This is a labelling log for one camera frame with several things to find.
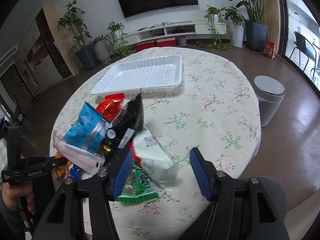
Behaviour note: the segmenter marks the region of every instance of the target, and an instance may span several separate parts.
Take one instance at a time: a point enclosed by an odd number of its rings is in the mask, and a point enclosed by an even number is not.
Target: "hand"
[[[3,184],[2,199],[5,205],[12,211],[17,210],[17,197],[26,197],[28,211],[35,215],[35,196],[33,195],[31,181],[18,185]]]

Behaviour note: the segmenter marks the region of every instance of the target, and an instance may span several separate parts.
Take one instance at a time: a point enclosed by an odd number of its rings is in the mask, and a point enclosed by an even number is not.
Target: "air vent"
[[[13,54],[18,51],[18,46],[15,45],[12,49],[10,49],[1,59],[0,59],[0,66],[3,65]]]

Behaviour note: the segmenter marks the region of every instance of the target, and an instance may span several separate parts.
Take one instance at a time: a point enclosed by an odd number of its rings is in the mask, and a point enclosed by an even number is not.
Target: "gray trash can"
[[[278,109],[285,89],[279,81],[268,76],[255,77],[252,87],[259,101],[261,127],[264,127]]]

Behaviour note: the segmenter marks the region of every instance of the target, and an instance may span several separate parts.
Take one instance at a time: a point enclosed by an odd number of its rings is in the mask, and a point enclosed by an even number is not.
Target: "round table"
[[[120,239],[178,239],[209,205],[189,163],[193,147],[233,178],[240,176],[259,148],[257,97],[246,77],[227,59],[196,49],[165,47],[145,49],[114,64],[173,54],[182,56],[181,85],[169,92],[143,94],[143,105],[144,124],[179,165],[176,185],[169,190],[156,187],[159,198],[140,204],[110,202]],[[97,106],[102,98],[90,92],[114,64],[72,95],[53,130],[64,135],[85,101]],[[50,156],[55,153],[51,141]],[[84,202],[85,231],[90,234],[88,201]]]

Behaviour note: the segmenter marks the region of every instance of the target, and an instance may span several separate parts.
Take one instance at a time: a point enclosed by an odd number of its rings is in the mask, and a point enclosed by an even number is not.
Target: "tv stand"
[[[227,33],[227,25],[225,23],[215,23],[215,27],[217,33]],[[129,32],[125,36],[125,40],[128,41],[129,45],[132,45],[144,41],[190,34],[212,34],[212,29],[205,21],[179,22]]]

